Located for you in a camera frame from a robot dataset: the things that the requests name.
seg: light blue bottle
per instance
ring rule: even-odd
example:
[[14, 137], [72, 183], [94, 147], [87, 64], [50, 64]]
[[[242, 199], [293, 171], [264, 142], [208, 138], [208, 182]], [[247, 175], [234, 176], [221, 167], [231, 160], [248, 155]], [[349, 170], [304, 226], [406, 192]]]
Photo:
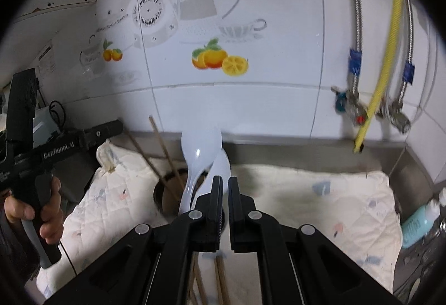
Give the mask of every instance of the light blue bottle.
[[403, 248], [409, 248], [428, 233], [439, 216], [440, 204], [435, 199], [418, 208], [401, 226]]

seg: human hand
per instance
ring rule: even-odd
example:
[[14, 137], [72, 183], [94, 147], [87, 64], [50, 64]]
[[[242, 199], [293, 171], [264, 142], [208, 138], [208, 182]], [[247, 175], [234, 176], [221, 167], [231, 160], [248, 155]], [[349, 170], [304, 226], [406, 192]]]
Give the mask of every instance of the human hand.
[[[61, 197], [59, 194], [60, 187], [60, 180], [57, 177], [53, 177], [50, 201], [43, 206], [40, 213], [43, 222], [45, 222], [40, 227], [40, 236], [49, 245], [56, 244], [63, 233], [63, 212], [60, 209]], [[13, 196], [5, 199], [4, 211], [8, 222], [16, 232], [23, 232], [22, 219], [32, 220], [35, 216], [34, 209], [29, 204], [19, 201]]]

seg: white plastic spoon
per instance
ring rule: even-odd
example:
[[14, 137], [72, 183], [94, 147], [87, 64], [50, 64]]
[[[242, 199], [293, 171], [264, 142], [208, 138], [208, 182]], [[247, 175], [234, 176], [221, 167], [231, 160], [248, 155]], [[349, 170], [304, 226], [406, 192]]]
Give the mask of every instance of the white plastic spoon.
[[183, 131], [181, 149], [188, 175], [178, 214], [190, 211], [192, 193], [201, 173], [214, 162], [222, 148], [222, 132], [217, 128], [196, 128]]
[[204, 179], [204, 182], [201, 184], [200, 188], [197, 189], [195, 197], [193, 198], [192, 206], [190, 206], [191, 209], [195, 208], [198, 197], [210, 193], [212, 190], [214, 176], [220, 176], [223, 179], [223, 194], [225, 194], [227, 192], [227, 182], [231, 177], [231, 167], [229, 166], [229, 159], [227, 158], [224, 149], [220, 151], [214, 160], [207, 177]]

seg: white cloth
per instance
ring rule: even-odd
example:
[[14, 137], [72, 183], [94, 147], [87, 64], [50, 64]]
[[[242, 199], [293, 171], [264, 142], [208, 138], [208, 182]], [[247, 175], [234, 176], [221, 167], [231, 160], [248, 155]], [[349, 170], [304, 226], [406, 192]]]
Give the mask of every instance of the white cloth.
[[[270, 165], [233, 165], [231, 175], [238, 178], [240, 193], [254, 198], [256, 209], [283, 225], [314, 225], [392, 292], [402, 232], [384, 173], [326, 174]], [[222, 233], [219, 252], [224, 258], [231, 304], [261, 304], [257, 256], [231, 250], [229, 226]], [[214, 257], [202, 253], [198, 259], [209, 304], [218, 304]]]
[[[137, 224], [157, 227], [167, 223], [153, 201], [158, 178], [140, 154], [107, 141], [98, 148], [96, 158], [101, 167], [84, 198], [66, 218], [61, 239], [77, 273]], [[152, 161], [162, 173], [168, 171], [165, 160]], [[64, 251], [59, 249], [61, 260], [41, 269], [37, 276], [37, 288], [46, 298], [74, 277]]]
[[[64, 224], [62, 242], [78, 272], [135, 225], [166, 223], [153, 202], [158, 179], [139, 154], [107, 142], [98, 148], [97, 158], [102, 167]], [[153, 162], [162, 174], [169, 171], [165, 160]], [[392, 291], [402, 233], [385, 174], [316, 174], [269, 165], [233, 165], [231, 173], [238, 177], [240, 192], [253, 197], [258, 210], [287, 226], [313, 224]], [[231, 303], [260, 304], [256, 255], [232, 252], [229, 226], [222, 233], [219, 252]], [[214, 257], [203, 253], [198, 259], [209, 304], [218, 303]], [[73, 277], [62, 252], [61, 261], [41, 269], [37, 287], [49, 297]]]

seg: stainless steel sink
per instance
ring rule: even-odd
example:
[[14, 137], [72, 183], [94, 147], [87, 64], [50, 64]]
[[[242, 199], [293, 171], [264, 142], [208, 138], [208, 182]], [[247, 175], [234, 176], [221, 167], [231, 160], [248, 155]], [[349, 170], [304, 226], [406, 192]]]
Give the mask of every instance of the stainless steel sink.
[[[162, 157], [151, 134], [135, 135], [144, 151], [152, 156]], [[179, 134], [164, 134], [164, 138], [171, 155], [176, 159], [183, 159]], [[436, 189], [416, 155], [405, 143], [366, 142], [362, 153], [353, 154], [351, 140], [224, 136], [224, 141], [224, 149], [232, 164], [279, 165], [330, 173], [381, 170], [389, 176], [390, 186], [395, 194], [395, 210], [402, 222], [432, 198]], [[113, 142], [134, 149], [124, 137], [114, 138]], [[394, 291], [403, 303], [409, 296], [409, 292], [405, 290], [408, 288], [410, 291], [413, 282], [423, 272], [425, 275], [418, 292], [422, 291], [424, 283], [431, 282], [429, 276], [433, 276], [434, 266], [429, 266], [429, 271], [426, 271], [427, 265], [441, 257], [445, 242], [442, 236], [438, 236], [434, 242], [419, 242], [411, 249], [401, 251], [395, 268]]]

